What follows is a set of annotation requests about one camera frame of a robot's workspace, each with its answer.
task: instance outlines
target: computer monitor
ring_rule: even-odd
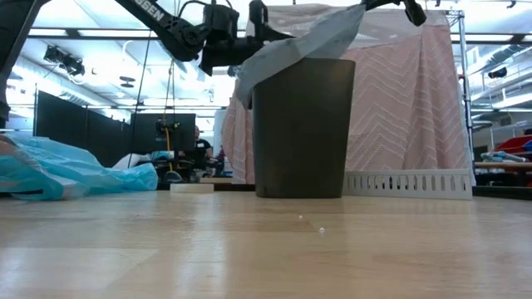
[[[195,148],[196,114],[166,114],[166,124],[178,129],[170,132],[170,150],[190,151]],[[163,120],[162,114],[136,114],[131,116],[131,126],[135,126],[132,140],[133,153],[149,154],[167,150],[166,136],[156,128],[156,123]]]

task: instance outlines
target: chevron pattern fabric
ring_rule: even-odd
[[[396,43],[353,48],[357,63],[347,171],[467,168],[458,81],[447,25]],[[231,99],[223,127],[234,183],[254,183],[251,111]]]

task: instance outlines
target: blue plastic sheet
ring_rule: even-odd
[[[43,137],[0,136],[0,192],[20,199],[75,197],[157,188],[152,164],[108,169],[84,149]],[[19,194],[42,190],[41,194]]]

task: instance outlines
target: white vent grate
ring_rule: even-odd
[[[472,199],[468,169],[346,172],[344,195],[419,199]]]

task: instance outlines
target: trash bin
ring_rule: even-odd
[[[253,91],[255,192],[342,197],[355,62],[305,58]]]

